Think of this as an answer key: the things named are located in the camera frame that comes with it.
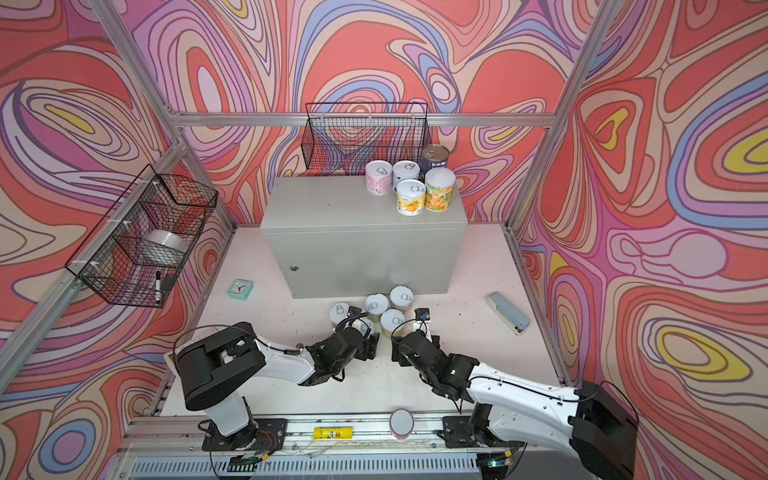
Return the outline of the white can teal label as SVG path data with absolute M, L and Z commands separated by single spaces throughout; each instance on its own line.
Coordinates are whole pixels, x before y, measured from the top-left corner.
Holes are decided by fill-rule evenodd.
M 368 317 L 362 317 L 352 322 L 354 328 L 356 328 L 364 338 L 375 332 L 373 322 Z

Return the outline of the white can yellow orange label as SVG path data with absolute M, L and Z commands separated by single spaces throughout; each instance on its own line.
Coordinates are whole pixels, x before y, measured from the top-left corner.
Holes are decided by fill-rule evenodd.
M 417 216 L 425 206 L 426 186 L 416 179 L 405 179 L 396 186 L 396 209 L 404 216 Z

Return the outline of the white can pink label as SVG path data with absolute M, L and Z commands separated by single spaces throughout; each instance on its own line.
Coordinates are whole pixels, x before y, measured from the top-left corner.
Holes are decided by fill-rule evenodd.
M 365 166 L 367 191 L 376 196 L 387 195 L 392 189 L 392 165 L 384 160 L 373 160 Z

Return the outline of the yellow peach can plastic lid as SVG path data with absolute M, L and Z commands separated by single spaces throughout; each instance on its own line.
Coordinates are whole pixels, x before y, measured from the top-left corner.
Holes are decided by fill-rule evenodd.
M 432 212 L 446 211 L 452 203 L 455 182 L 456 175 L 452 170 L 446 167 L 430 169 L 424 178 L 425 208 Z

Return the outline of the light blue spotted can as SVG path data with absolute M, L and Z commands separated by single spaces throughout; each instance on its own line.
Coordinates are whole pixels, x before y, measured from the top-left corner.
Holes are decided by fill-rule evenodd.
M 393 189 L 403 180 L 418 180 L 420 177 L 420 166 L 418 163 L 410 160 L 401 160 L 392 166 L 392 184 Z

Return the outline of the dark blue tomato can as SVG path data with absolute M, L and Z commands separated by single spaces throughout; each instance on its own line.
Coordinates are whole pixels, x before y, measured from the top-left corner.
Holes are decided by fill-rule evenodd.
M 443 145 L 425 145 L 421 150 L 419 158 L 420 173 L 425 175 L 431 169 L 446 167 L 449 155 L 450 151 Z

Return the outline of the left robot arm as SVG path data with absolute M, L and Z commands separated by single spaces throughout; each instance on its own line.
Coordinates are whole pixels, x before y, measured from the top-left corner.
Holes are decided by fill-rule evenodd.
M 240 434 L 252 439 L 256 423 L 238 394 L 248 380 L 265 377 L 302 387 L 341 382 L 352 360 L 375 358 L 378 341 L 379 334 L 360 314 L 341 321 L 329 337 L 295 347 L 264 340 L 251 324 L 239 322 L 183 347 L 174 345 L 170 362 L 187 410 L 204 412 L 213 432 L 226 440 Z

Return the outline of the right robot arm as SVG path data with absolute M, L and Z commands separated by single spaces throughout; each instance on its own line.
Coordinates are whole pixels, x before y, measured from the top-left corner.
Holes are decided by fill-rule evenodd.
M 447 354 L 422 331 L 394 338 L 393 350 L 434 394 L 473 404 L 468 426 L 481 444 L 534 444 L 578 459 L 600 479 L 633 478 L 639 416 L 603 385 L 526 380 L 474 357 Z

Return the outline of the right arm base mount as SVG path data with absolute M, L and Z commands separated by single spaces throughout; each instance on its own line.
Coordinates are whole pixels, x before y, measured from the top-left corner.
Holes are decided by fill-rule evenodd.
M 521 441 L 502 440 L 490 431 L 487 419 L 471 416 L 445 416 L 442 429 L 435 434 L 447 448 L 488 447 L 515 452 L 525 445 Z

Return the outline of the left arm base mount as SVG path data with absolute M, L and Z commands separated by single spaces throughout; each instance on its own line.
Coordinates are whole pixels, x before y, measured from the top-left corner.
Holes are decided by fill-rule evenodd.
M 287 426 L 288 420 L 285 418 L 254 418 L 243 430 L 225 436 L 211 420 L 203 420 L 197 425 L 204 433 L 202 449 L 206 452 L 261 453 L 274 453 L 283 448 Z

